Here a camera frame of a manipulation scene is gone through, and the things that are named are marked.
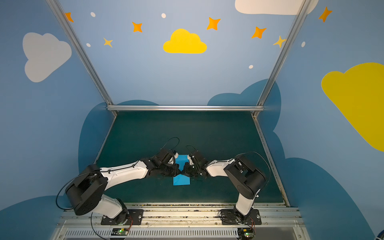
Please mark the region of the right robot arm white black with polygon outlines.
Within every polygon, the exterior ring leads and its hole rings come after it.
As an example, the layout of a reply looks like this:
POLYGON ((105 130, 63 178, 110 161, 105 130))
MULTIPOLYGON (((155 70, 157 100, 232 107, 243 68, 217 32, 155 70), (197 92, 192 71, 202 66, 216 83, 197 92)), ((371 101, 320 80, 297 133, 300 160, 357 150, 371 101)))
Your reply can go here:
POLYGON ((259 192, 270 179, 246 155, 247 153, 242 153, 229 160, 208 162, 198 150, 195 150, 188 155, 188 162, 185 163, 181 174, 190 178, 199 176, 229 178, 239 192, 233 213, 239 222, 245 221, 251 215, 259 192))

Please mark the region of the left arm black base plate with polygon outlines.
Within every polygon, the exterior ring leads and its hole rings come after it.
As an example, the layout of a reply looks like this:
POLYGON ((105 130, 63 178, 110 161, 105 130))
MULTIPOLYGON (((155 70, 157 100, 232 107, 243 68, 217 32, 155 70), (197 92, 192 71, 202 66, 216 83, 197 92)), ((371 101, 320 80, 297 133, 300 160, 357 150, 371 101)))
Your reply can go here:
POLYGON ((111 219, 107 216, 103 216, 101 225, 141 225, 143 219, 144 210, 142 209, 124 209, 115 218, 111 219))

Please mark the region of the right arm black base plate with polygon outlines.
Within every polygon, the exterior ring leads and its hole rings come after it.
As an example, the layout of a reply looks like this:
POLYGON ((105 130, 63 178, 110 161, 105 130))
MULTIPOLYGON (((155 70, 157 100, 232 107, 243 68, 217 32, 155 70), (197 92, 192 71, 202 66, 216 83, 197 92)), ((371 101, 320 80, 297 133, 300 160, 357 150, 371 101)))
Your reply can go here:
POLYGON ((261 215, 259 210, 251 209, 247 215, 242 215, 235 209, 222 209, 218 212, 218 217, 223 225, 261 225, 261 215))

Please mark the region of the blue square paper sheet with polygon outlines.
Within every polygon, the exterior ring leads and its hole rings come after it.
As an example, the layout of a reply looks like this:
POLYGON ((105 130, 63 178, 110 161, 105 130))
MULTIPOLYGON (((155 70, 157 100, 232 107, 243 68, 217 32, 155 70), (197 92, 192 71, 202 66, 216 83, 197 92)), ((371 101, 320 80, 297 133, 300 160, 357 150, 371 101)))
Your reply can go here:
MULTIPOLYGON (((179 170, 182 171, 184 169, 185 163, 189 163, 188 155, 179 155, 176 158, 176 164, 179 165, 179 170)), ((173 186, 187 186, 190 185, 190 178, 179 174, 173 178, 173 186)))

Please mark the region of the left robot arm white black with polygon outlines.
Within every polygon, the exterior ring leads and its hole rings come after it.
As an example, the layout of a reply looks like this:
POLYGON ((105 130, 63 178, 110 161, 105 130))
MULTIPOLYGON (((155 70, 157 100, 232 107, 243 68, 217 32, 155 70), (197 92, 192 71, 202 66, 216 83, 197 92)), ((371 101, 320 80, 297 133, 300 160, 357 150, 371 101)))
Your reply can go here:
POLYGON ((181 173, 175 150, 162 148, 157 155, 134 163, 100 168, 93 164, 74 178, 67 186, 67 195, 74 213, 83 216, 97 213, 107 219, 107 224, 124 225, 132 217, 124 202, 105 195, 105 191, 133 180, 163 176, 176 177, 181 173))

